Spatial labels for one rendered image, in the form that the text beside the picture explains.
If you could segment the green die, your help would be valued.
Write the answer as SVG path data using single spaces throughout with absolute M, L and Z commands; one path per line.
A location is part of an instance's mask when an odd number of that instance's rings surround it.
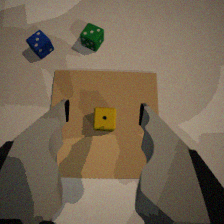
M 104 41 L 104 29 L 88 23 L 80 38 L 82 46 L 96 52 Z

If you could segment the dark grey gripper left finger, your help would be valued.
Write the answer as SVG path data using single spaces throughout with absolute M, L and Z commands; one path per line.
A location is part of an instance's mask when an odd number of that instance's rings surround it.
M 0 147 L 0 224 L 52 221 L 62 206 L 57 153 L 69 121 L 63 99 L 12 141 Z

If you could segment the yellow die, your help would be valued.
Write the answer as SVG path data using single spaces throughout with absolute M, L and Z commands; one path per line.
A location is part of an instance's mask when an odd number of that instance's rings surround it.
M 113 132 L 116 126 L 116 109 L 106 107 L 94 108 L 93 128 L 95 131 Z

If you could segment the blue die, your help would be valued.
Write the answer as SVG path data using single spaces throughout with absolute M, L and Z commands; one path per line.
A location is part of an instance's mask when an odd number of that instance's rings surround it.
M 26 42 L 40 59 L 43 59 L 54 50 L 50 39 L 41 30 L 27 38 Z

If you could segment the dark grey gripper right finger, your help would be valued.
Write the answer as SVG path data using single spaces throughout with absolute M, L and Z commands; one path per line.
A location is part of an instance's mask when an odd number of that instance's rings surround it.
M 146 156 L 135 199 L 145 224 L 224 224 L 224 188 L 196 150 L 146 103 L 140 106 Z

